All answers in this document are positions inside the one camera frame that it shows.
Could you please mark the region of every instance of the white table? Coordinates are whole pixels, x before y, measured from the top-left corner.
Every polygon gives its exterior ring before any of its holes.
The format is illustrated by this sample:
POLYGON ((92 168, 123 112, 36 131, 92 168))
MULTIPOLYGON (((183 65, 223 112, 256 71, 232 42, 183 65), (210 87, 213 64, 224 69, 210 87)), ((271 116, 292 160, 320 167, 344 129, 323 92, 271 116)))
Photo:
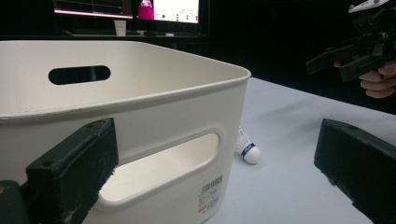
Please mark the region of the white table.
POLYGON ((396 116, 251 78, 242 124, 262 160, 250 165, 235 156, 224 203, 205 224, 372 223, 314 165, 322 119, 396 146, 396 116))

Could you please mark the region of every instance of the bin handle hole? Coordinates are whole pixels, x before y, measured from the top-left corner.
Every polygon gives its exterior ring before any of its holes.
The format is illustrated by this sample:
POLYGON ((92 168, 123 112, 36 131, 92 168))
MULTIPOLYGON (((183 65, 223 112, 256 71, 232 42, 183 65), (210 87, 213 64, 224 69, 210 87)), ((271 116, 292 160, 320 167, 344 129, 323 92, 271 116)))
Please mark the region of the bin handle hole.
POLYGON ((104 65, 55 68, 49 72, 49 81, 55 85, 69 85, 103 81, 110 74, 110 69, 104 65))

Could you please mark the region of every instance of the finger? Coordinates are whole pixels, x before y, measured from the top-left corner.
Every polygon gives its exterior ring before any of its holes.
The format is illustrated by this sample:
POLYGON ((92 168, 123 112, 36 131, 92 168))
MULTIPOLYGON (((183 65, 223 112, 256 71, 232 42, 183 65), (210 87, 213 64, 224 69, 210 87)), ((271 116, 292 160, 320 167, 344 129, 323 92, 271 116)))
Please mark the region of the finger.
POLYGON ((341 67, 341 62, 335 61, 333 65, 334 65, 334 67, 341 67))
POLYGON ((393 75, 393 76, 380 75, 380 76, 381 76, 382 80, 386 80, 386 79, 390 79, 390 78, 394 78, 395 77, 395 75, 393 75))
POLYGON ((389 88, 389 89, 382 90, 382 91, 367 90, 366 95, 373 97, 375 99, 380 99, 380 98, 388 97, 388 96, 392 95, 394 92, 395 92, 395 90, 393 88, 389 88))
POLYGON ((385 79, 385 80, 378 81, 378 82, 367 81, 367 80, 363 80, 361 82, 362 88, 364 88, 366 90, 372 90, 372 91, 386 90, 386 89, 392 88, 395 85, 396 85, 395 78, 389 78, 389 79, 385 79))
POLYGON ((385 76, 394 76, 396 74, 396 62, 384 63, 384 65, 378 68, 378 72, 385 76))
POLYGON ((382 79, 383 79, 380 76, 380 74, 376 71, 368 72, 368 73, 364 74, 363 76, 360 76, 359 78, 361 80, 370 81, 370 82, 379 82, 379 81, 382 81, 382 79))

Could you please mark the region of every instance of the storage bin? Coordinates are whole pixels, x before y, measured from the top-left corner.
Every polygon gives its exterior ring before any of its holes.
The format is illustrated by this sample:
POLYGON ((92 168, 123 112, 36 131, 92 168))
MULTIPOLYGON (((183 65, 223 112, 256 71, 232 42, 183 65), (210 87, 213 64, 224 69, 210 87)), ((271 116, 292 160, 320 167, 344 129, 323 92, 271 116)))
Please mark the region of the storage bin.
POLYGON ((0 52, 0 179, 22 184, 69 134, 114 118, 120 164, 84 223, 194 224, 219 210, 247 69, 132 41, 1 41, 0 52))

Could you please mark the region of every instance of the barcode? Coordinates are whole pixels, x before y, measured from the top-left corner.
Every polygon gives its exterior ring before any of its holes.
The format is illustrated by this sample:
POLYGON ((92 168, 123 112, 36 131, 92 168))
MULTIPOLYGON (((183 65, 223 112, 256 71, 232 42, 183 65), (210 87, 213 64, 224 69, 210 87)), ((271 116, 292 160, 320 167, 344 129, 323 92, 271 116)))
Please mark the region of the barcode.
POLYGON ((222 175, 213 180, 212 182, 208 183, 207 185, 202 187, 202 193, 207 192, 210 189, 213 189, 215 186, 222 183, 222 175))

